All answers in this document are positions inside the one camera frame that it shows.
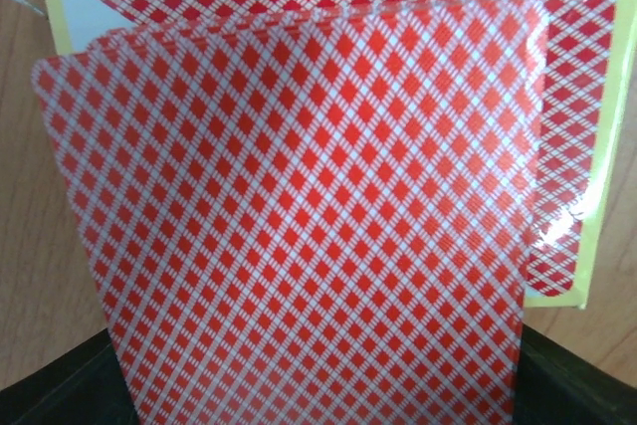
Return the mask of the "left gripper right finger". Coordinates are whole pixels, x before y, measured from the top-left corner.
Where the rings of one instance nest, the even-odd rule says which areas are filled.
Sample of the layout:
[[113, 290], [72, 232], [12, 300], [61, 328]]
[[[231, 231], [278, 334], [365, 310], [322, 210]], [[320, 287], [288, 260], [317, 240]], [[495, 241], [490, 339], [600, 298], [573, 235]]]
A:
[[636, 389], [525, 326], [515, 424], [634, 424]]

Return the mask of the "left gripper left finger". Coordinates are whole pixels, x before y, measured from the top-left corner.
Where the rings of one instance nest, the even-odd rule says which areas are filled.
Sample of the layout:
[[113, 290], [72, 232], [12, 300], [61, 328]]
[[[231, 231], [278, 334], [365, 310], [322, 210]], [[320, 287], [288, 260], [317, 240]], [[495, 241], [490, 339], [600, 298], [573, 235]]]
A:
[[1, 422], [137, 424], [108, 331], [3, 389]]

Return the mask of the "red-backed playing card deck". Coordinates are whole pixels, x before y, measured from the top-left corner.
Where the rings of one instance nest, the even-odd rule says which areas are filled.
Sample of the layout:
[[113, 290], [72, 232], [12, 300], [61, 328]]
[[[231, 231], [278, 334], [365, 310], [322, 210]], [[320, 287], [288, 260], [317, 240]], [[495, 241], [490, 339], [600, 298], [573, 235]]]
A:
[[143, 424], [509, 424], [548, 16], [437, 0], [32, 70]]

